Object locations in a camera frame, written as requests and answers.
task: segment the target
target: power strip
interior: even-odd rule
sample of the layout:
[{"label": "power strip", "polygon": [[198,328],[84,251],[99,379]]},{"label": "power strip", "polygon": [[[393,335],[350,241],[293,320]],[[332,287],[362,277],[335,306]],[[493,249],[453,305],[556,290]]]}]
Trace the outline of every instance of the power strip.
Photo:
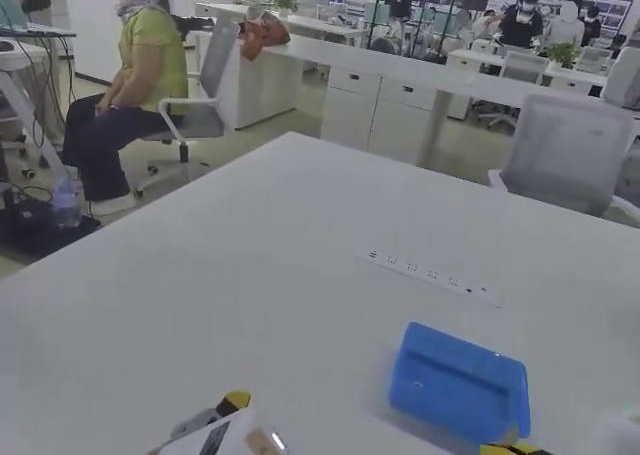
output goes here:
[{"label": "power strip", "polygon": [[388,252],[370,250],[359,255],[358,258],[367,260],[369,263],[386,268],[387,270],[431,283],[445,290],[457,293],[458,295],[471,297],[492,307],[500,308],[503,305],[502,297],[484,285],[467,283],[455,275],[402,259]]}]

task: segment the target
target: black pants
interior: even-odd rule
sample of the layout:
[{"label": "black pants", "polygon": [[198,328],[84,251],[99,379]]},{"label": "black pants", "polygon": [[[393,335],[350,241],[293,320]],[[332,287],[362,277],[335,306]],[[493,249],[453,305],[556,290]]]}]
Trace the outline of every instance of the black pants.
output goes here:
[{"label": "black pants", "polygon": [[[102,95],[93,95],[71,104],[62,150],[62,162],[78,168],[89,202],[128,194],[118,151],[134,140],[168,130],[159,113],[137,107],[111,109],[96,117],[101,99]],[[172,118],[178,124],[182,117]]]}]

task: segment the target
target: water bottle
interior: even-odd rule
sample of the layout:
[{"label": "water bottle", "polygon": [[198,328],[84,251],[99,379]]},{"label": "water bottle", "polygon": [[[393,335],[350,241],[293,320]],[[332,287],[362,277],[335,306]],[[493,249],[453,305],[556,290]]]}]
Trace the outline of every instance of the water bottle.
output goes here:
[{"label": "water bottle", "polygon": [[82,214],[78,207],[71,178],[62,177],[54,185],[51,209],[53,211],[53,224],[57,228],[74,228],[80,225]]}]

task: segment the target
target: blue plastic box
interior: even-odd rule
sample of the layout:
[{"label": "blue plastic box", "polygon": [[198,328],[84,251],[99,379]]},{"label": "blue plastic box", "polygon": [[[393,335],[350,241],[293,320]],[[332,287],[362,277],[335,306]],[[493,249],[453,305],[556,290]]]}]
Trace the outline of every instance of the blue plastic box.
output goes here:
[{"label": "blue plastic box", "polygon": [[531,431],[527,371],[520,362],[419,323],[404,335],[391,405],[467,441],[495,443]]}]

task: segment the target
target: laptop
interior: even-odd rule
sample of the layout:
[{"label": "laptop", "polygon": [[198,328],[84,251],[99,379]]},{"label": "laptop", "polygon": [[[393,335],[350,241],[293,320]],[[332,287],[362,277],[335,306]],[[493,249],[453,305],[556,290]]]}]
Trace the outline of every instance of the laptop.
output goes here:
[{"label": "laptop", "polygon": [[0,0],[0,28],[27,30],[27,16],[22,11],[20,0]]},{"label": "laptop", "polygon": [[68,30],[28,22],[20,0],[0,0],[0,36],[8,37],[72,37]]}]

